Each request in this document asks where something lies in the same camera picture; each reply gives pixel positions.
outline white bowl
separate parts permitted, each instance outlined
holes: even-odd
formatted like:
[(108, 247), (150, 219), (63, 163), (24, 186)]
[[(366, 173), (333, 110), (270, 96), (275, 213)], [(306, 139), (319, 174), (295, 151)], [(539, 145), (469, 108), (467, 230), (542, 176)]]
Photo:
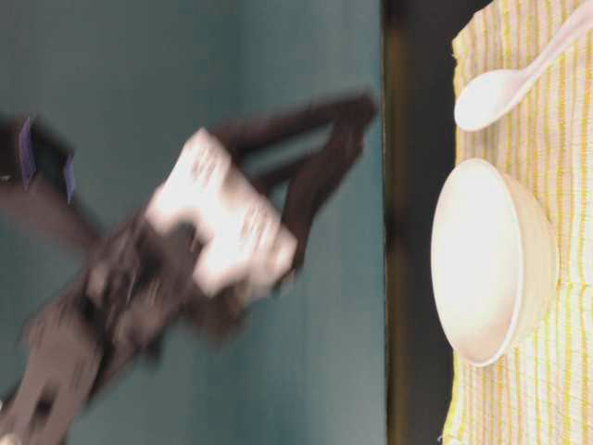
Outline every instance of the white bowl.
[(487, 366), (543, 320), (559, 253), (531, 193), (485, 160), (469, 159), (438, 199), (431, 265), (449, 343), (467, 362)]

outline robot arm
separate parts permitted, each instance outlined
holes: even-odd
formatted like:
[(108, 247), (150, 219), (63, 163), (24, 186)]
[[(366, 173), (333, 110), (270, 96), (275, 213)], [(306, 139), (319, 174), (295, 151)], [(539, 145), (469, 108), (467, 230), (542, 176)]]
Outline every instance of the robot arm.
[(100, 231), (74, 194), (72, 156), (39, 121), (0, 120), (0, 210), (88, 254)]
[[(77, 245), (95, 243), (93, 253), (62, 297), (27, 323), (29, 360), (0, 407), (0, 445), (60, 444), (76, 415), (180, 319), (233, 331), (254, 289), (302, 266), (314, 217), (360, 155), (375, 112), (371, 98), (359, 95), (198, 132), (129, 221), (100, 241), (81, 230)], [(321, 150), (251, 179), (240, 170), (271, 144), (325, 124), (333, 129)], [(30, 199), (36, 181), (26, 194), (16, 184), (8, 194)], [(265, 196), (283, 182), (288, 192), (277, 214)], [(76, 213), (69, 218), (80, 223)], [(193, 239), (175, 229), (180, 223), (193, 226)]]

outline bowl rim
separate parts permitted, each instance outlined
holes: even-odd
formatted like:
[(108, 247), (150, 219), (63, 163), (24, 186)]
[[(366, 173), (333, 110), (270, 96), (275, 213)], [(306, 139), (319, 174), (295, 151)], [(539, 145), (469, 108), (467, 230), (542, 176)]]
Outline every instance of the bowl rim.
[[(519, 249), (519, 252), (518, 252), (519, 253), (519, 261), (518, 261), (519, 262), (519, 271), (518, 271), (518, 275), (517, 275), (518, 284), (517, 284), (517, 289), (515, 292), (515, 298), (514, 298), (514, 302), (513, 302), (511, 322), (509, 324), (509, 327), (507, 328), (504, 338), (502, 339), (502, 342), (500, 343), (500, 346), (498, 346), (496, 351), (489, 358), (487, 358), (481, 362), (471, 360), (468, 357), (466, 357), (465, 355), (456, 351), (457, 353), (459, 353), (459, 355), (462, 357), (462, 359), (465, 360), (466, 362), (468, 362), (469, 364), (476, 366), (476, 367), (484, 367), (484, 366), (488, 366), (488, 365), (496, 362), (502, 355), (504, 355), (504, 353), (507, 351), (507, 348), (511, 344), (511, 341), (512, 341), (515, 331), (517, 329), (517, 324), (519, 321), (519, 312), (521, 311), (521, 306), (523, 305), (523, 300), (524, 300), (523, 292), (524, 292), (525, 256), (524, 256), (523, 230), (521, 228), (521, 220), (519, 219), (519, 214), (517, 212), (516, 204), (512, 198), (512, 194), (511, 194), (511, 190), (510, 190), (510, 187), (513, 184), (509, 184), (507, 182), (506, 178), (503, 175), (504, 173), (501, 172), (499, 169), (497, 169), (490, 162), (486, 161), (485, 159), (470, 158), (470, 159), (466, 159), (466, 160), (460, 162), (453, 169), (453, 171), (449, 174), (449, 177), (450, 177), (450, 175), (454, 174), (455, 172), (459, 173), (459, 168), (463, 168), (463, 169), (471, 168), (473, 165), (481, 165), (483, 167), (486, 167), (488, 172), (492, 175), (492, 177), (495, 178), (495, 180), (498, 181), (499, 184), (504, 189), (504, 196), (506, 197), (507, 202), (510, 204), (509, 207), (511, 208), (511, 218), (512, 218), (513, 226), (514, 226), (513, 232), (514, 232), (515, 242), (517, 243), (518, 249)], [(445, 335), (447, 336), (447, 330), (445, 329), (445, 326), (443, 326), (443, 331), (445, 332)], [(456, 349), (453, 346), (453, 343), (451, 341), (449, 341), (449, 344), (451, 345), (451, 347), (453, 347), (454, 350)]]

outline white spoon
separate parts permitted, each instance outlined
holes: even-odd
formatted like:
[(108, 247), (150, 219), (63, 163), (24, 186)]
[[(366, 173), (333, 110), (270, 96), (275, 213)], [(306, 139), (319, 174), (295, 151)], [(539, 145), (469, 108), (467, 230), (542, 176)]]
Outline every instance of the white spoon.
[(592, 27), (593, 0), (586, 0), (525, 68), (488, 71), (469, 82), (455, 104), (455, 122), (462, 130), (474, 132), (500, 119), (524, 98), (548, 65)]

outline spoon handle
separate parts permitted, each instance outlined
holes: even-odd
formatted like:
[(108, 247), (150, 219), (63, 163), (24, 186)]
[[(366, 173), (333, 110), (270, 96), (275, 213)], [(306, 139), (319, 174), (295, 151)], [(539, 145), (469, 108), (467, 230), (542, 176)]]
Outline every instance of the spoon handle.
[(578, 37), (593, 27), (593, 0), (584, 1), (556, 31), (536, 59), (525, 68), (525, 77), (537, 79)]

